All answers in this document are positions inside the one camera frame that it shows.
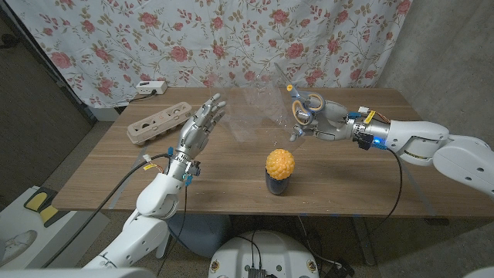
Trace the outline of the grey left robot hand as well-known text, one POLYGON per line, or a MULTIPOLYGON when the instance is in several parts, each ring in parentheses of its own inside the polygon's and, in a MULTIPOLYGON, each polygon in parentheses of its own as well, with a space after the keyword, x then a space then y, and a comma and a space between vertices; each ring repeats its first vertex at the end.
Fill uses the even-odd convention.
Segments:
POLYGON ((216 124, 225 115, 225 101, 220 101, 221 94, 217 93, 198 108, 181 129, 178 138, 177 151, 190 160, 197 157, 208 143, 208 137, 216 124))

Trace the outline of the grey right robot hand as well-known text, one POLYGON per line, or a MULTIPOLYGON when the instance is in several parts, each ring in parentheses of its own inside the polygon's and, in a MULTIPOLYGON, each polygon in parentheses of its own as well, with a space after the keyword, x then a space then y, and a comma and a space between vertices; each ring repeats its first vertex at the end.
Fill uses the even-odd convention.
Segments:
POLYGON ((324 141, 350 138, 352 124, 348 123, 348 111, 339 103, 311 96, 304 102, 295 100, 292 111, 296 124, 289 139, 291 142, 302 136, 314 136, 324 141))

